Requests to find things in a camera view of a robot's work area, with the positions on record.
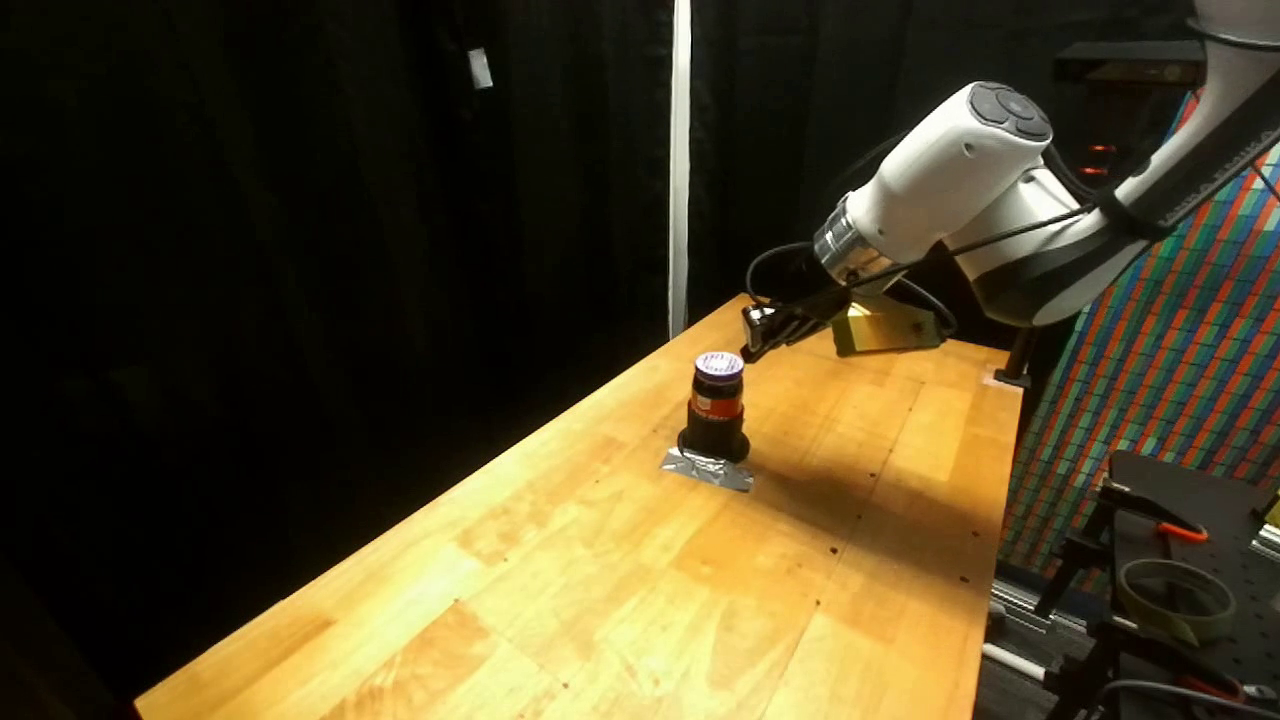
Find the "colorful fabric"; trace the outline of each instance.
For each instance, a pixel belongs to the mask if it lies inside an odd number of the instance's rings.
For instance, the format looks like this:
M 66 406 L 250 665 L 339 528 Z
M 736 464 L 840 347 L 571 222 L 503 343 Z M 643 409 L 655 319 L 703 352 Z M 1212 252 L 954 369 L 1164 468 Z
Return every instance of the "colorful fabric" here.
M 1273 176 L 1280 147 L 1256 160 Z M 1021 444 L 1002 560 L 1048 574 L 1114 449 L 1280 480 L 1280 201 L 1240 171 L 1081 319 Z

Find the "cable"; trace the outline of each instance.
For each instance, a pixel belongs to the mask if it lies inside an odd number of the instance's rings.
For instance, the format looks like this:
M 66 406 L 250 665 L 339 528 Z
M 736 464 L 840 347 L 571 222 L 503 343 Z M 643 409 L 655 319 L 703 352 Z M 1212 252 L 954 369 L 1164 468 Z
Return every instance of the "cable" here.
M 1221 27 L 1202 27 L 1198 17 L 1186 17 L 1186 27 L 1212 46 L 1227 46 L 1227 48 L 1249 48 L 1249 53 L 1280 53 L 1274 39 L 1256 39 L 1256 38 L 1230 38 L 1230 31 L 1221 31 Z
M 749 293 L 750 300 L 759 300 L 759 298 L 755 298 L 755 268 L 759 268 L 762 261 L 770 261 L 770 255 L 798 252 L 798 249 L 807 249 L 807 244 L 804 244 L 804 239 L 797 239 L 797 244 L 770 244 L 766 252 L 750 255 L 750 266 L 749 266 L 749 273 L 742 273 L 742 293 Z
M 954 319 L 954 313 L 945 306 L 945 300 L 936 300 L 926 289 L 918 289 L 917 280 L 896 280 L 898 289 L 907 289 L 907 293 L 917 293 L 926 309 L 936 309 L 936 315 L 940 319 L 949 319 L 949 336 L 960 329 L 960 319 Z
M 1090 698 L 1090 705 L 1100 705 L 1100 699 L 1113 698 L 1113 693 L 1180 698 L 1180 699 L 1215 705 L 1215 707 L 1245 714 L 1245 718 L 1280 720 L 1280 714 L 1266 714 L 1266 707 L 1256 707 L 1256 705 L 1240 705 L 1240 699 L 1224 699 L 1224 698 L 1194 693 L 1194 690 L 1161 683 L 1161 682 L 1113 682 L 1113 683 L 1103 683 L 1103 690 Z
M 1095 187 L 1086 187 L 1073 165 L 1063 160 L 1063 152 L 1056 145 L 1044 147 L 1044 165 L 1053 167 L 1053 176 L 1085 203 Z
M 1256 179 L 1264 179 L 1264 187 L 1280 201 L 1273 176 L 1259 165 L 1249 165 L 1256 171 Z
M 1090 213 L 1090 203 L 1081 203 L 1081 210 L 1073 210 L 1073 213 L 1059 213 L 1059 217 L 1048 217 L 1048 222 L 1034 222 L 1034 223 L 1011 229 L 1011 231 L 996 231 L 996 236 L 971 239 L 971 244 L 954 249 L 952 255 L 969 255 L 969 252 L 978 252 L 978 249 L 991 249 L 991 244 L 1026 236 L 1026 231 L 1034 231 L 1034 229 L 1053 229 L 1053 223 L 1077 222 L 1077 217 L 1085 217 L 1085 213 Z
M 812 222 L 819 223 L 825 213 L 857 186 L 867 179 L 867 165 L 883 160 L 905 136 L 879 136 L 879 145 L 872 145 L 864 158 L 857 158 L 850 165 L 842 165 L 829 187 L 819 194 L 819 210 L 812 210 Z

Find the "black curtain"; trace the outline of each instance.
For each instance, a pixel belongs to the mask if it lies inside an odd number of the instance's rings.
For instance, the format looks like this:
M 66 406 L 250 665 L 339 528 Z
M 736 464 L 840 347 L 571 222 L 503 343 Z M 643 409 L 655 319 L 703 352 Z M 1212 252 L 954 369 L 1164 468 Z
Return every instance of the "black curtain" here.
M 969 79 L 1034 95 L 1059 136 L 1081 124 L 1053 62 L 1081 39 L 1183 38 L 1186 0 L 716 0 L 696 5 L 696 306 L 742 266 L 807 239 L 840 176 Z M 978 309 L 952 261 L 913 273 L 960 319 Z
M 0 542 L 119 698 L 658 341 L 665 9 L 6 0 L 0 78 Z

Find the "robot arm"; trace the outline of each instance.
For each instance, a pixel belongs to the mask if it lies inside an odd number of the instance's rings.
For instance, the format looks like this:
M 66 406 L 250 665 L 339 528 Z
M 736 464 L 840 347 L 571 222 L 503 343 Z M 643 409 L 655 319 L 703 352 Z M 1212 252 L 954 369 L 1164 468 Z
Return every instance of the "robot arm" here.
M 936 239 L 1001 325 L 1039 329 L 1086 309 L 1280 136 L 1280 5 L 1194 0 L 1191 27 L 1206 39 L 1191 122 L 1141 176 L 1090 201 L 1044 165 L 1053 124 L 1026 95 L 984 79 L 960 88 L 831 210 L 807 249 L 750 266 L 759 298 L 742 313 L 742 362 L 892 289 Z

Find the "wooden table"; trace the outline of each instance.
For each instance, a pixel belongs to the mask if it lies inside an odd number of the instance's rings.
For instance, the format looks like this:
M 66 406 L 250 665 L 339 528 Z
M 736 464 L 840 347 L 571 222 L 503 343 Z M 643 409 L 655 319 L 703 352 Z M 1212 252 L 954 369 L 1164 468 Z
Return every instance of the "wooden table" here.
M 725 306 L 135 699 L 144 718 L 971 718 L 1002 352 L 749 369 L 750 491 L 658 459 Z

